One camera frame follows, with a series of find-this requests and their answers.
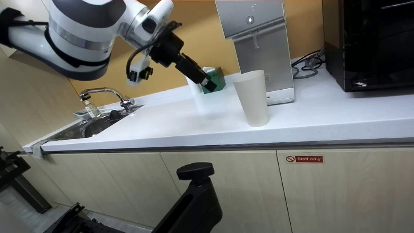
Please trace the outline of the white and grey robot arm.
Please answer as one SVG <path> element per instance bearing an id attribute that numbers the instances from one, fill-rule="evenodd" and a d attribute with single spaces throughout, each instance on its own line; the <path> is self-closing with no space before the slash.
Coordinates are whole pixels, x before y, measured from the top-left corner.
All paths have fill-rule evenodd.
<path id="1" fill-rule="evenodd" d="M 169 18 L 171 0 L 153 8 L 137 0 L 51 0 L 49 18 L 36 22 L 16 9 L 0 10 L 0 43 L 29 54 L 59 74 L 76 80 L 100 78 L 111 58 L 113 40 L 124 39 L 140 59 L 129 58 L 125 78 L 137 84 L 152 74 L 151 62 L 174 66 L 208 91 L 210 78 L 181 52 L 183 41 L 173 34 L 179 26 Z"/>

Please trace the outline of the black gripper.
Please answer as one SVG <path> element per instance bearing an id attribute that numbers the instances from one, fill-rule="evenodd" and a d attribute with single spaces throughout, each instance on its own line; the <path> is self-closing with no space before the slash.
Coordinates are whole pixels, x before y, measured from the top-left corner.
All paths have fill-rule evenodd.
<path id="1" fill-rule="evenodd" d="M 187 76 L 193 83 L 203 83 L 206 79 L 206 74 L 192 61 L 188 56 L 181 52 L 183 41 L 173 32 L 166 32 L 157 37 L 149 49 L 149 57 L 153 62 L 168 67 L 170 63 Z M 206 92 L 213 92 L 215 84 L 206 79 L 201 88 Z"/>

